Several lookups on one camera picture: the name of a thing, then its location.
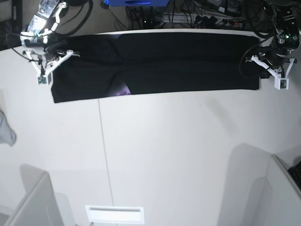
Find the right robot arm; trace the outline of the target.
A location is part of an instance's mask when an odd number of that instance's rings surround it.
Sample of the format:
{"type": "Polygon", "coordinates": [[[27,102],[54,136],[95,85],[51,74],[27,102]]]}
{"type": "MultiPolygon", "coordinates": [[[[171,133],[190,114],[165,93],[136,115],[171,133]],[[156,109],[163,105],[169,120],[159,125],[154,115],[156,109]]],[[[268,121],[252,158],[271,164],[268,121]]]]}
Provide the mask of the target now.
{"type": "Polygon", "coordinates": [[[23,31],[6,33],[8,47],[45,75],[49,62],[57,67],[71,56],[70,50],[60,53],[58,49],[64,45],[65,38],[82,28],[89,19],[93,6],[92,0],[41,0],[38,11],[23,31]],[[56,32],[69,6],[83,8],[86,4],[87,13],[73,30],[68,33],[56,32]]]}

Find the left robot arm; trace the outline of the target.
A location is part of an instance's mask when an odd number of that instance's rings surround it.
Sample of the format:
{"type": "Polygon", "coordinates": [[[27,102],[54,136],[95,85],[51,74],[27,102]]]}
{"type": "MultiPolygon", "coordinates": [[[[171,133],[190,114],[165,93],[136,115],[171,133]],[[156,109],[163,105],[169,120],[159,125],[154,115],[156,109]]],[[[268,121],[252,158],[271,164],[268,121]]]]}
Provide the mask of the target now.
{"type": "Polygon", "coordinates": [[[300,44],[300,31],[297,20],[293,15],[293,5],[297,0],[263,0],[262,8],[271,22],[268,34],[261,34],[253,25],[249,16],[251,2],[246,0],[243,5],[244,14],[253,32],[263,40],[250,47],[242,56],[239,67],[243,62],[253,62],[263,68],[261,78],[272,75],[275,81],[288,82],[288,74],[296,63],[290,54],[300,44]]]}

